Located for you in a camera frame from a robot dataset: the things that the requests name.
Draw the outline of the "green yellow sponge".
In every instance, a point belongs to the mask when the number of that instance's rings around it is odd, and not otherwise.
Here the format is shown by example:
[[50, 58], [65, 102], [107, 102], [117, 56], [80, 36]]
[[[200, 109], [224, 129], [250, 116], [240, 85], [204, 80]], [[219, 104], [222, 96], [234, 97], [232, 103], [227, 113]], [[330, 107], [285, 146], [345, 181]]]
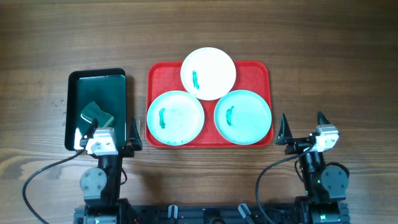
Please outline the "green yellow sponge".
[[114, 117], [103, 111], [94, 101], [82, 109], [80, 116], [88, 123], [92, 123], [96, 119], [99, 128], [110, 127], [114, 122]]

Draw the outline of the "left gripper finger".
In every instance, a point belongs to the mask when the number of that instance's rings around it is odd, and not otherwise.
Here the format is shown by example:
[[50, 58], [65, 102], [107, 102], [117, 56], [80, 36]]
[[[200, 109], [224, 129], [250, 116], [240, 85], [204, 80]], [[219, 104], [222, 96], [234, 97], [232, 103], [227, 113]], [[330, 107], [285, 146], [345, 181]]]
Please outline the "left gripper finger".
[[137, 127], [135, 118], [132, 119], [128, 146], [131, 148], [132, 151], [142, 150], [142, 141], [139, 135], [139, 128]]
[[80, 139], [80, 147], [86, 147], [88, 144], [88, 141], [90, 139], [93, 139], [93, 135], [98, 128], [98, 120], [94, 119], [92, 123], [90, 124], [90, 127], [86, 130], [86, 132], [83, 134], [83, 136]]

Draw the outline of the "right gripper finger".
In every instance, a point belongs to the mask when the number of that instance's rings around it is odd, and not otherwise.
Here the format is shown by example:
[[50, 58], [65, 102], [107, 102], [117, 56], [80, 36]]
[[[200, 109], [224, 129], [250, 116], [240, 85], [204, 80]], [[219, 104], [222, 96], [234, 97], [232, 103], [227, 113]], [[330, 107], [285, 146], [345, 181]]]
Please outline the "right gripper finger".
[[275, 143], [277, 145], [286, 145], [290, 144], [292, 142], [292, 133], [289, 128], [289, 124], [287, 121], [287, 118], [285, 114], [283, 113], [281, 116], [281, 121], [280, 121], [280, 129], [277, 135], [277, 139]]
[[330, 122], [326, 119], [325, 115], [321, 111], [317, 113], [317, 123], [318, 125], [330, 124]]

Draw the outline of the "white plate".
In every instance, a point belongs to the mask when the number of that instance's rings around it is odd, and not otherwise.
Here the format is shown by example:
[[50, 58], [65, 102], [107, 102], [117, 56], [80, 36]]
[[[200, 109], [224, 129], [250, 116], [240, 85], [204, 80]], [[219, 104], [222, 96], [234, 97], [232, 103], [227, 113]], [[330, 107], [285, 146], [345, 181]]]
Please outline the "white plate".
[[200, 100], [217, 100], [227, 94], [236, 81], [231, 57], [214, 47], [191, 52], [183, 61], [180, 78], [183, 87]]

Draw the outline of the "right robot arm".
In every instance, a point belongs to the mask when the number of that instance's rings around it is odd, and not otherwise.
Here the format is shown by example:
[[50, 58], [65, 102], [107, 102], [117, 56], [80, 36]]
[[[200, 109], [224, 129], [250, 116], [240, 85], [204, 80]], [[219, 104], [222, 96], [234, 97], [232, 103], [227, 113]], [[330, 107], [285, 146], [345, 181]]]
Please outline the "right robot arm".
[[284, 223], [349, 223], [346, 199], [349, 170], [338, 162], [325, 162], [323, 153], [334, 148], [339, 131], [322, 112], [317, 114], [318, 125], [306, 138], [294, 138], [283, 114], [276, 144], [285, 145], [286, 155], [298, 155], [301, 180], [306, 195], [296, 197], [290, 215], [283, 215]]

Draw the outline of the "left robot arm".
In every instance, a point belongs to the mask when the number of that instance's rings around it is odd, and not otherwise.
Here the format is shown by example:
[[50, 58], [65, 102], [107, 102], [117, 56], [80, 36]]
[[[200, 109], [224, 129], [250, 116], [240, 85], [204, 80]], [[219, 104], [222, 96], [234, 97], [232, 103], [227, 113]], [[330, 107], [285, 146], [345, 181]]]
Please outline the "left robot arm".
[[100, 128], [94, 119], [80, 139], [80, 146], [98, 160], [98, 166], [85, 171], [80, 179], [85, 207], [75, 210], [73, 222], [78, 224], [127, 224], [140, 223], [128, 199], [120, 198], [123, 184], [121, 176], [123, 158], [134, 157], [135, 151], [142, 150], [142, 141], [136, 121], [131, 124], [129, 138], [124, 146], [116, 145], [113, 128]]

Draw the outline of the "light blue plate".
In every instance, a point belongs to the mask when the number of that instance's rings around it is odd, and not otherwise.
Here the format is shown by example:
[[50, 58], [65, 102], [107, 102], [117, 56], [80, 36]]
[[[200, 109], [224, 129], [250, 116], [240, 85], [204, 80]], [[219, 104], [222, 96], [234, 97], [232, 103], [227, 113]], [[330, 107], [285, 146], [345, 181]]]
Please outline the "light blue plate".
[[217, 102], [214, 123], [227, 141], [237, 145], [254, 144], [271, 129], [271, 107], [253, 91], [231, 91]]
[[205, 112], [199, 102], [185, 91], [168, 91], [158, 96], [147, 111], [147, 127], [153, 137], [169, 146], [193, 141], [201, 132]]

